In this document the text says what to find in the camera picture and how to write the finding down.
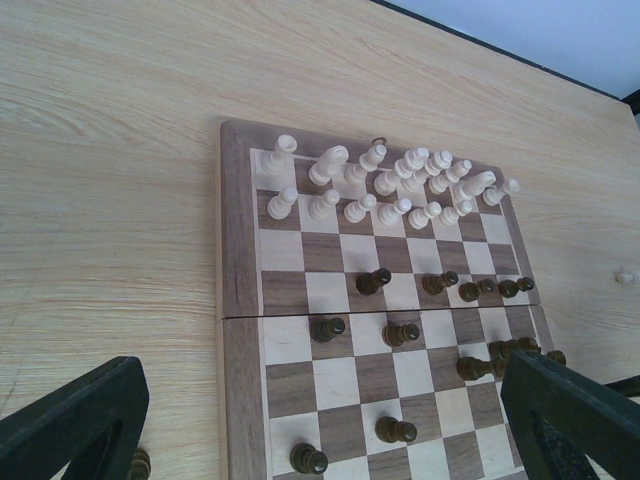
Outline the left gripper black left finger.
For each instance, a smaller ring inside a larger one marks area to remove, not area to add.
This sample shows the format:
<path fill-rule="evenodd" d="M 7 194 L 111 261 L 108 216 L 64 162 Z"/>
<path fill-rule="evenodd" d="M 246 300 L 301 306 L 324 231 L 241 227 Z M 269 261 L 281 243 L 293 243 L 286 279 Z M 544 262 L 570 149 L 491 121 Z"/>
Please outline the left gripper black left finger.
<path fill-rule="evenodd" d="M 139 358 L 107 361 L 1 420 L 1 477 L 127 479 L 149 400 Z"/>

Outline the white pawn off board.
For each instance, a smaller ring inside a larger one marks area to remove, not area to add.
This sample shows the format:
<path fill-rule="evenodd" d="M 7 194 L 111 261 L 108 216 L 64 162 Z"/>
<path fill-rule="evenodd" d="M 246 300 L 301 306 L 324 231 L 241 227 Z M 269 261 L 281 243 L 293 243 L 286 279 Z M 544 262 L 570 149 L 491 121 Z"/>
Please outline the white pawn off board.
<path fill-rule="evenodd" d="M 615 274 L 615 280 L 617 283 L 623 285 L 637 284 L 638 274 L 633 271 L 627 271 L 624 268 L 620 268 Z"/>

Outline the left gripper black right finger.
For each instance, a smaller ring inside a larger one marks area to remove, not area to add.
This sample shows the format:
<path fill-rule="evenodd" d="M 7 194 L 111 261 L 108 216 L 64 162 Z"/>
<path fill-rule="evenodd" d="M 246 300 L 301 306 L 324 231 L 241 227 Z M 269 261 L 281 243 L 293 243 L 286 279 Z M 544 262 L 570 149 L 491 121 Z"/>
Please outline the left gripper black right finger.
<path fill-rule="evenodd" d="M 501 399 L 530 479 L 639 477 L 639 377 L 600 384 L 534 351 L 509 357 Z"/>

